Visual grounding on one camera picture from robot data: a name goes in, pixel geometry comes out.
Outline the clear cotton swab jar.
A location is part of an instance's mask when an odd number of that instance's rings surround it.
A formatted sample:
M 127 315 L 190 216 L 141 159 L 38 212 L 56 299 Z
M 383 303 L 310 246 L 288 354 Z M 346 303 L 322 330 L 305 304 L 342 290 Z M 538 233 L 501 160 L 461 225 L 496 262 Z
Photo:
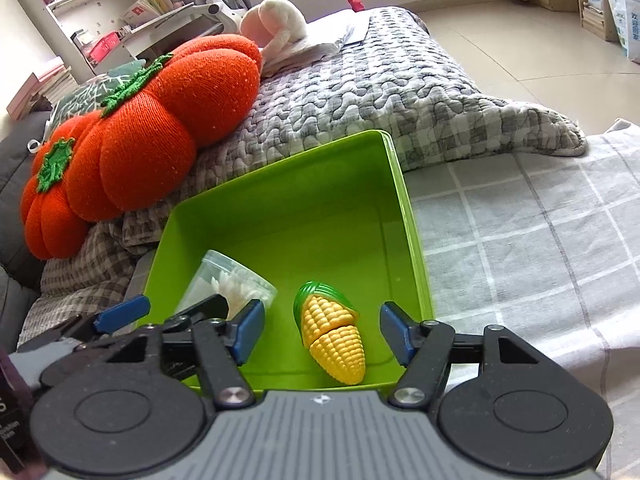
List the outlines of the clear cotton swab jar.
M 257 299 L 268 309 L 278 294 L 273 284 L 232 258 L 209 250 L 176 307 L 175 314 L 212 295 L 224 296 L 228 318 L 233 318 L 250 300 Z

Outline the toy corn cob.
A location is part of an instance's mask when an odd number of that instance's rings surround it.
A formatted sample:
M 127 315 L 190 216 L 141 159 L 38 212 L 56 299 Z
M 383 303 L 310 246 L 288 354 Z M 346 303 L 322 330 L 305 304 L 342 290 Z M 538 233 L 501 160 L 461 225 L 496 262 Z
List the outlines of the toy corn cob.
M 326 374 L 348 386 L 363 381 L 367 365 L 359 314 L 345 295 L 308 281 L 295 296 L 293 316 L 304 348 Z

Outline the dark grey sofa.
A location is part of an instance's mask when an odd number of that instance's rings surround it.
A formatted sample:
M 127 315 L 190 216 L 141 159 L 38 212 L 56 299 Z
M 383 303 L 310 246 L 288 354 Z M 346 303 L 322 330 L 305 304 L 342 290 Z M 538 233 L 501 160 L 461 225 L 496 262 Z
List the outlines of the dark grey sofa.
M 37 112 L 17 122 L 1 141 L 1 347 L 12 352 L 26 315 L 40 296 L 44 262 L 28 250 L 20 203 L 34 155 L 27 143 L 40 140 L 49 118 Z

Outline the small orange pumpkin cushion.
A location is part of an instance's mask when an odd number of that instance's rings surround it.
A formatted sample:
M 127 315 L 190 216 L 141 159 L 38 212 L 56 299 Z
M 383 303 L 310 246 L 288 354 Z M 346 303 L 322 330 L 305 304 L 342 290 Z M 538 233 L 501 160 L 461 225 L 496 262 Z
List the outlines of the small orange pumpkin cushion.
M 35 154 L 20 208 L 27 248 L 40 260 L 72 258 L 84 244 L 90 223 L 72 211 L 66 177 L 82 135 L 99 118 L 94 110 L 67 119 Z

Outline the green plastic bin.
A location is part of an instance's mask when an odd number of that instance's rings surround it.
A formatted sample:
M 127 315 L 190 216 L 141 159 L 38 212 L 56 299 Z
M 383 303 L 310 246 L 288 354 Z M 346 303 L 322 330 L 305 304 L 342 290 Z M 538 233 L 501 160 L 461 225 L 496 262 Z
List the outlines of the green plastic bin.
M 393 301 L 432 316 L 423 252 L 392 138 L 369 130 L 280 160 L 175 207 L 145 285 L 148 319 L 169 318 L 209 250 L 244 264 L 277 289 L 242 372 L 255 390 L 334 388 L 294 322 L 299 287 L 319 281 L 358 312 L 363 385 L 397 382 L 401 366 L 378 316 Z

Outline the grey checked bed sheet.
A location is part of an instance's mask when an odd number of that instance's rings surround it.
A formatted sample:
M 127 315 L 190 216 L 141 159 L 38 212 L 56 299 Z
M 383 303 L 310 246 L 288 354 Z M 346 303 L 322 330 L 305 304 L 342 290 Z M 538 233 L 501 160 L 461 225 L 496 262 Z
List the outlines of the grey checked bed sheet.
M 584 156 L 504 154 L 408 172 L 436 316 L 517 333 L 603 396 L 608 479 L 639 474 L 639 129 Z

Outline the large orange pumpkin cushion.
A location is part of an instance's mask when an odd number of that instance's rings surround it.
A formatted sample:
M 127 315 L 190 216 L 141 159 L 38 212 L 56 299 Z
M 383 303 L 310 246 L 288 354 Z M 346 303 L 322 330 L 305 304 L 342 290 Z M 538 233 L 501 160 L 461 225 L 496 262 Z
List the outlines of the large orange pumpkin cushion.
M 190 40 L 157 58 L 100 110 L 77 118 L 63 181 L 70 209 L 98 222 L 149 207 L 181 184 L 198 150 L 239 127 L 262 55 L 239 35 Z

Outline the green patterned pillow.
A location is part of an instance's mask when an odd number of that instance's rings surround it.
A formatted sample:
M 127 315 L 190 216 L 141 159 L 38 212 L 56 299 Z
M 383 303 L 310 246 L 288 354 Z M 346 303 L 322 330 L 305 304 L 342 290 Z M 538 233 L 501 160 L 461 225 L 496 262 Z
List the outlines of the green patterned pillow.
M 74 116 L 85 115 L 98 110 L 104 99 L 121 84 L 130 81 L 132 76 L 145 66 L 142 60 L 134 60 L 99 74 L 85 82 L 55 104 L 44 128 L 42 140 L 48 140 L 53 131 L 62 122 Z

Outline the pink book stack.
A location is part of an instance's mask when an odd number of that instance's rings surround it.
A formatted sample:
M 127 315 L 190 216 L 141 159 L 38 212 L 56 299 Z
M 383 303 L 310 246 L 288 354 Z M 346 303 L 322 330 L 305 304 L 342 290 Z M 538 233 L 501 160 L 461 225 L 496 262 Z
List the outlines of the pink book stack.
M 72 70 L 56 56 L 27 76 L 6 111 L 13 120 L 20 120 L 42 100 L 54 105 L 77 88 Z

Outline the grey quilted blanket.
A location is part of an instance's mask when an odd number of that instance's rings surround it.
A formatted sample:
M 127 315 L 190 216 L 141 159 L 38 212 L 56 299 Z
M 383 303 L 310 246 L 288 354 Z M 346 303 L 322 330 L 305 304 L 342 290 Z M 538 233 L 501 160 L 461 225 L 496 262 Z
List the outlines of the grey quilted blanket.
M 364 20 L 359 44 L 268 78 L 239 129 L 201 151 L 167 197 L 98 224 L 78 256 L 36 266 L 35 297 L 3 327 L 2 341 L 16 346 L 66 316 L 117 304 L 183 200 L 360 131 L 387 132 L 404 171 L 509 152 L 586 150 L 570 118 L 481 92 L 416 14 L 383 8 Z

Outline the pink white plush toy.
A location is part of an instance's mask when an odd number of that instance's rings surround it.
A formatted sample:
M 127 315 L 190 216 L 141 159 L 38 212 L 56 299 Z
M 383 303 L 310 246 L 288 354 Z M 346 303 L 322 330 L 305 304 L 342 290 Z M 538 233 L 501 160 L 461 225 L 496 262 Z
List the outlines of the pink white plush toy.
M 307 37 L 307 22 L 290 0 L 262 0 L 243 15 L 239 31 L 258 45 L 267 63 L 289 44 Z

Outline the white bookshelf with books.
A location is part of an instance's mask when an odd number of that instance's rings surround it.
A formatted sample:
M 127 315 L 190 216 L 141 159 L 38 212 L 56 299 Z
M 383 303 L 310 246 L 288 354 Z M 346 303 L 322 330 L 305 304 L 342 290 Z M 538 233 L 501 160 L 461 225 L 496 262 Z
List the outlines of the white bookshelf with books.
M 204 32 L 194 0 L 17 0 L 53 52 L 86 82 L 149 61 Z

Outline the white paper shopping bag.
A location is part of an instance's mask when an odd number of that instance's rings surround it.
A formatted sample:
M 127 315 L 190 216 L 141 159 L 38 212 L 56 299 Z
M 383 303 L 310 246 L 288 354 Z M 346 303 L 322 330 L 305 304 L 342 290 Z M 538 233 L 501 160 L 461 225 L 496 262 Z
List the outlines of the white paper shopping bag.
M 608 0 L 620 45 L 626 58 L 640 61 L 639 0 Z

